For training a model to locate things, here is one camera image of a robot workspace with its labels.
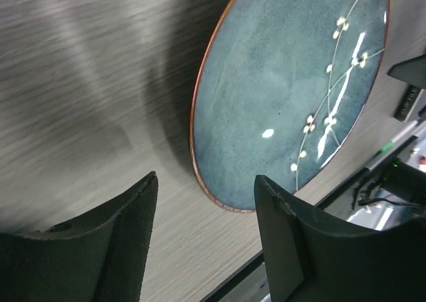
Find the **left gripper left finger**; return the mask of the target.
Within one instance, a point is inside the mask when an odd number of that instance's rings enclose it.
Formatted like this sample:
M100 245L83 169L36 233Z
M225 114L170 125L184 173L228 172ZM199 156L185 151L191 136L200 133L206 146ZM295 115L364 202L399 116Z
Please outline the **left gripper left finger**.
M157 196L150 172L46 231L1 233L1 300L139 301Z

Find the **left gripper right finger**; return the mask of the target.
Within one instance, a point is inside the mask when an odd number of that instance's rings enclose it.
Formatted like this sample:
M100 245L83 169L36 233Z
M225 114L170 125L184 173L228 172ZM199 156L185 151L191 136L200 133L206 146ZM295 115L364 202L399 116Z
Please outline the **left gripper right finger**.
M424 301L425 214L377 231L254 182L272 301Z

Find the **dark blue-grey plate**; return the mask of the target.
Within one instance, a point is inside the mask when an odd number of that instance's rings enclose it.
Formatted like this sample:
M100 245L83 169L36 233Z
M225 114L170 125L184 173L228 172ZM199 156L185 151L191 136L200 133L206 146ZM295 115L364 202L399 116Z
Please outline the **dark blue-grey plate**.
M255 209L254 180L291 193L334 157L376 80L390 0L230 0L190 109L196 178L218 206Z

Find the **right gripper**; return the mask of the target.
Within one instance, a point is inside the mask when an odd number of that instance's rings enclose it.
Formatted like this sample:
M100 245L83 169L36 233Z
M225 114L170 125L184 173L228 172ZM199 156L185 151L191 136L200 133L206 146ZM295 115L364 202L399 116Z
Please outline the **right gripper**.
M387 74L410 84L393 117L404 129L367 166L353 190L351 207L388 202L418 208L425 205L425 172L409 165L418 143L425 141L426 54L393 65Z

